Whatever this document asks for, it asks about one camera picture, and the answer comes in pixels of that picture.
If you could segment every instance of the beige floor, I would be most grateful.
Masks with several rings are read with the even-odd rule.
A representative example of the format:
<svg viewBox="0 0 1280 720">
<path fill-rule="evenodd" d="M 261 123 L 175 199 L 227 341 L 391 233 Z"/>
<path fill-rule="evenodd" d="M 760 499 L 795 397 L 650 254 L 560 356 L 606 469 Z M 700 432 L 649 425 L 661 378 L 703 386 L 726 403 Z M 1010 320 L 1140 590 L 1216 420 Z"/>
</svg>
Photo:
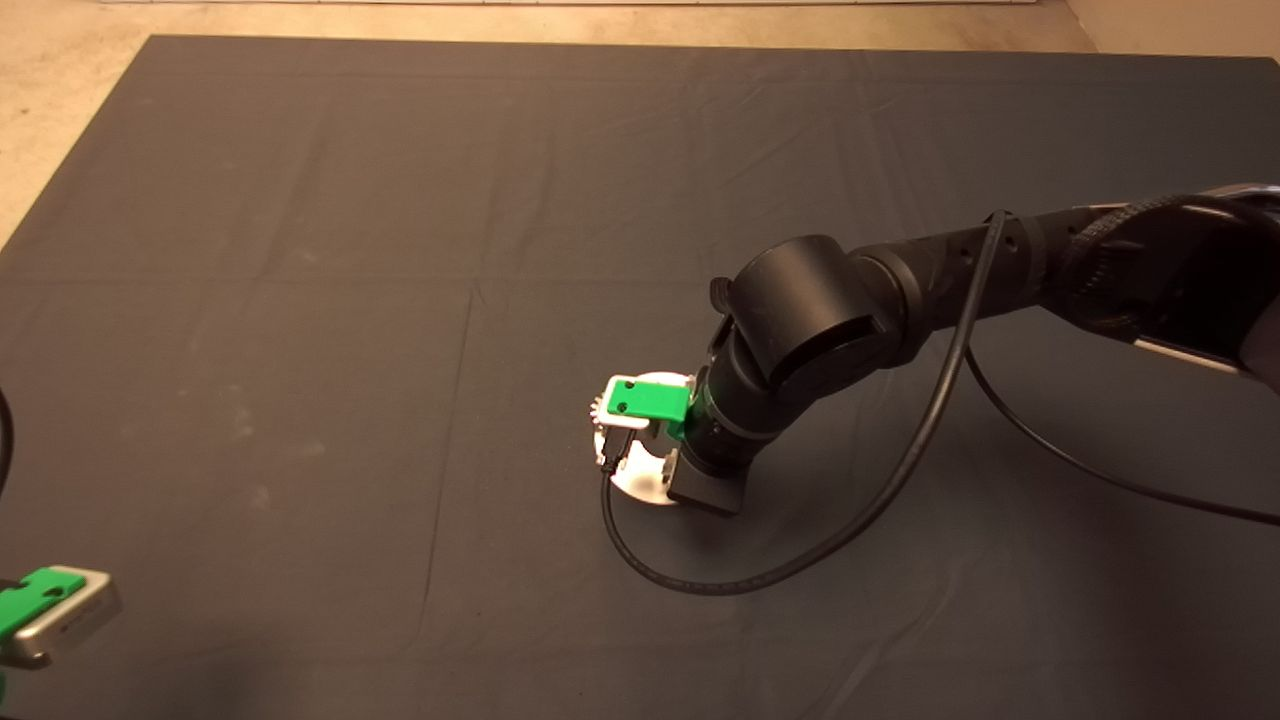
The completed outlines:
<svg viewBox="0 0 1280 720">
<path fill-rule="evenodd" d="M 1071 0 L 1106 37 L 1103 51 L 1140 51 L 1142 10 L 1167 0 Z M 1188 8 L 1217 5 L 1174 0 Z M 1275 0 L 1222 0 L 1226 5 Z M 1114 4 L 1134 12 L 1114 17 Z M 1204 20 L 1197 17 L 1197 23 Z M 1248 27 L 1249 23 L 1239 23 Z M 1249 37 L 1266 37 L 1258 26 Z M 733 45 L 1092 53 L 1066 0 L 1011 6 L 401 6 L 132 5 L 0 0 L 0 242 L 40 193 L 143 40 L 152 33 L 406 40 Z M 1194 28 L 1185 36 L 1194 36 Z M 1171 36 L 1157 51 L 1213 51 Z"/>
<path fill-rule="evenodd" d="M 1070 0 L 1102 53 L 1280 58 L 1280 0 Z"/>
</svg>

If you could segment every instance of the concrete floor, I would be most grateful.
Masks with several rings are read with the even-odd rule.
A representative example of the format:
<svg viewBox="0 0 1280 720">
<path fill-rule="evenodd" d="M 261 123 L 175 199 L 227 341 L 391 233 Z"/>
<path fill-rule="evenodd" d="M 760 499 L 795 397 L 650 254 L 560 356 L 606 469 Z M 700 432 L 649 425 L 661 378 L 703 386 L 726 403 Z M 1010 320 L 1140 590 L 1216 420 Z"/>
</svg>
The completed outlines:
<svg viewBox="0 0 1280 720">
<path fill-rule="evenodd" d="M 1132 45 L 1142 36 L 1139 31 L 1155 23 L 1129 27 L 1125 17 L 1111 17 L 1107 8 L 1114 5 L 1105 4 L 1165 1 L 1073 0 L 1073 4 L 1079 3 L 1088 10 L 1088 24 L 1107 38 L 1103 51 L 1135 51 L 1140 49 Z M 1184 5 L 1197 3 L 1179 1 Z M 1224 1 L 1235 5 L 1274 3 Z M 1144 18 L 1149 13 L 1134 12 L 1126 17 Z M 1277 27 L 1276 23 L 1239 24 L 1252 26 L 1257 36 L 1268 35 L 1263 27 Z M 4 37 L 0 42 L 0 242 L 12 234 L 120 72 L 152 33 L 1052 53 L 1098 49 L 1066 0 L 996 6 L 809 8 L 151 5 L 0 0 L 0 36 Z M 1194 28 L 1185 35 L 1194 37 Z M 1204 46 L 1201 38 L 1189 51 L 1203 53 Z M 1179 38 L 1157 42 L 1156 47 L 1178 53 Z"/>
</svg>

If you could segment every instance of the black tablecloth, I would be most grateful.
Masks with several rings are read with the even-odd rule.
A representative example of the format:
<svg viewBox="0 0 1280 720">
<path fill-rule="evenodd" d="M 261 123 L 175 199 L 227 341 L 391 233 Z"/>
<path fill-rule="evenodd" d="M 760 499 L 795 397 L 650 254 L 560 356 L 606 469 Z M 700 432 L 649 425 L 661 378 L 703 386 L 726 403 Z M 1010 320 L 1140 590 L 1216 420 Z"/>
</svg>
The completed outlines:
<svg viewBox="0 0 1280 720">
<path fill-rule="evenodd" d="M 740 598 L 600 527 L 588 404 L 696 369 L 707 282 L 1280 177 L 1270 60 L 159 37 L 0 255 L 0 571 L 127 611 L 10 676 L 38 717 L 1275 717 L 1280 533 L 1129 497 L 965 380 L 863 539 Z M 945 337 L 818 404 L 721 520 L 727 579 L 846 520 Z M 1280 401 L 1038 310 L 975 348 L 1089 460 L 1280 509 Z"/>
</svg>

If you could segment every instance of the cable connector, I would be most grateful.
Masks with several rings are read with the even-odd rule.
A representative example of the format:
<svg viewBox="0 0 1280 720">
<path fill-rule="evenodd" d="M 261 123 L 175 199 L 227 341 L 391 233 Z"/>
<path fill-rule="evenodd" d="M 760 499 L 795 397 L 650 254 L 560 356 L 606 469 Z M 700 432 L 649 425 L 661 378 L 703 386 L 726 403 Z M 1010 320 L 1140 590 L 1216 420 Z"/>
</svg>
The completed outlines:
<svg viewBox="0 0 1280 720">
<path fill-rule="evenodd" d="M 636 432 L 631 428 L 609 427 L 604 429 L 604 447 L 600 450 L 600 471 L 604 477 L 612 478 L 618 471 L 622 461 L 631 451 L 631 441 L 636 438 Z"/>
<path fill-rule="evenodd" d="M 0 666 L 35 670 L 120 611 L 111 575 L 50 565 L 0 592 Z"/>
</svg>

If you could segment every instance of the green plastic part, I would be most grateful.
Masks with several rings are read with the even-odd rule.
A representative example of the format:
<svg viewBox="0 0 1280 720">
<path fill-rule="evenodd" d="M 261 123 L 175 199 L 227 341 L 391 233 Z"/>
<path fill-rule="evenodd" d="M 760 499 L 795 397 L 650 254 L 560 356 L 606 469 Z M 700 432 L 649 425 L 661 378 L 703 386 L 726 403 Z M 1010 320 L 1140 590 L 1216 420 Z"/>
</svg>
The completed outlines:
<svg viewBox="0 0 1280 720">
<path fill-rule="evenodd" d="M 22 579 L 22 584 L 0 592 L 0 643 L 40 618 L 73 592 L 84 587 L 84 578 L 41 568 Z"/>
<path fill-rule="evenodd" d="M 667 434 L 684 439 L 689 395 L 687 387 L 625 382 L 613 386 L 605 407 L 614 415 L 663 420 L 667 423 Z"/>
</svg>

